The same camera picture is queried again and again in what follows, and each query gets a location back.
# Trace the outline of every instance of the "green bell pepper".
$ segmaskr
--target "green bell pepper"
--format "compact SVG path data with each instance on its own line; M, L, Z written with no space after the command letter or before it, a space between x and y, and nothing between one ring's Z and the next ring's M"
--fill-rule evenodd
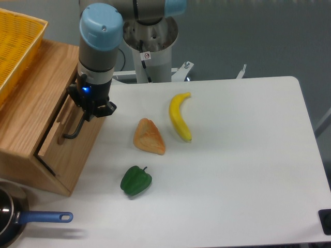
M152 182L152 177L145 172L146 169L147 167L140 169L136 165L128 169L121 181L121 189L124 193L134 196L147 189Z

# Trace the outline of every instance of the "frying pan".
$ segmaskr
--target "frying pan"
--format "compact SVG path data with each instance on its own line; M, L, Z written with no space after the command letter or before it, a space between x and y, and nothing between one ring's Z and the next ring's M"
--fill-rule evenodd
M9 192L0 184L0 247L11 244L28 222L69 223L73 219L71 212L29 211L26 197Z

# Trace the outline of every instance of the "gray floor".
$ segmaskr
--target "gray floor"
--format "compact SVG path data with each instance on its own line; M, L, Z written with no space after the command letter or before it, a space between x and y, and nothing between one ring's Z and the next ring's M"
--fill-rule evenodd
M10 1L0 7L49 21L47 39L79 44L78 0ZM188 0L186 13L175 19L173 67L192 61L193 80L232 79L247 64L248 78L298 78L313 127L331 107L330 0ZM121 48L124 70L133 70L130 51ZM116 69L122 64L119 54ZM329 178L330 144L328 128L318 146Z

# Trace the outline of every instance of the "wooden box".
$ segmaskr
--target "wooden box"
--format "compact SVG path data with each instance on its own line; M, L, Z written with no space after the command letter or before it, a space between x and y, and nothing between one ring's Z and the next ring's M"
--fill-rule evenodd
M79 48L43 40L33 62L0 107L0 177L70 196L104 118L85 122L66 94L75 79Z

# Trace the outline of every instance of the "warning sticker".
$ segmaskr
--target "warning sticker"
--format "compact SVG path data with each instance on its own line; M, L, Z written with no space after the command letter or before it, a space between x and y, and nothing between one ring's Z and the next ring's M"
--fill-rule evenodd
M141 61L151 59L151 52L140 53L140 59Z

